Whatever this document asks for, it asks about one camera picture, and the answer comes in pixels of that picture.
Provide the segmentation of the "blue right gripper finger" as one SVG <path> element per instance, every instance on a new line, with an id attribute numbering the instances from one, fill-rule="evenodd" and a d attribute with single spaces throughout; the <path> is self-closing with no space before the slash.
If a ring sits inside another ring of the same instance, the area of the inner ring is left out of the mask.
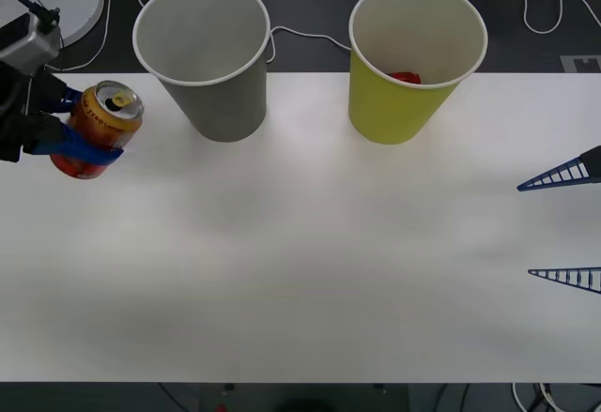
<path id="1" fill-rule="evenodd" d="M 518 185 L 518 191 L 594 184 L 600 182 L 600 146 Z"/>
<path id="2" fill-rule="evenodd" d="M 600 294 L 600 267 L 535 268 L 528 273 L 536 278 L 579 290 Z"/>

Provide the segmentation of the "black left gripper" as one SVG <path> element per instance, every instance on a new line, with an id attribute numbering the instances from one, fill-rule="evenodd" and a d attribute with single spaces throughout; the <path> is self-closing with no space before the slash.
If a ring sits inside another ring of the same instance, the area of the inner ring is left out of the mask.
<path id="1" fill-rule="evenodd" d="M 81 97 L 81 91 L 48 71 L 31 79 L 2 62 L 1 161 L 18 162 L 22 149 L 30 155 L 60 155 L 100 166 L 116 161 L 123 154 L 121 148 L 96 147 L 49 115 L 71 113 Z"/>

